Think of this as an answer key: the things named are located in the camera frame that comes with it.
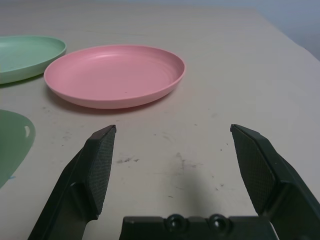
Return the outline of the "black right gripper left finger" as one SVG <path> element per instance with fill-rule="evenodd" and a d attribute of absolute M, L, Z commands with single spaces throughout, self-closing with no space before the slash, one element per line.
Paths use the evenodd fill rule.
<path fill-rule="evenodd" d="M 102 212 L 112 168 L 116 126 L 94 132 L 63 169 L 30 240 L 81 240 Z"/>

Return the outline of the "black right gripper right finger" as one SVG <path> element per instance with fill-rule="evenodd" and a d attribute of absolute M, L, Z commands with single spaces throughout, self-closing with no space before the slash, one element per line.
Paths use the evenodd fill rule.
<path fill-rule="evenodd" d="M 318 240 L 320 204 L 298 172 L 259 132 L 233 124 L 240 174 L 259 216 L 280 240 Z"/>

